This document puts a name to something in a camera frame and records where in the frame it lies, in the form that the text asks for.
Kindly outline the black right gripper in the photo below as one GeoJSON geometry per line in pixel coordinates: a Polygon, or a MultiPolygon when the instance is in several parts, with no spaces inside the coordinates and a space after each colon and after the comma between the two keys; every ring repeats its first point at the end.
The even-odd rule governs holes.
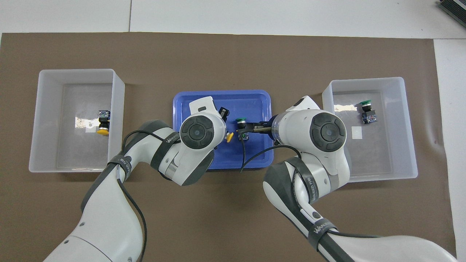
{"type": "Polygon", "coordinates": [[[246,132],[255,132],[256,126],[256,133],[271,133],[272,131],[272,124],[273,122],[258,122],[255,124],[247,124],[245,127],[246,132]]]}

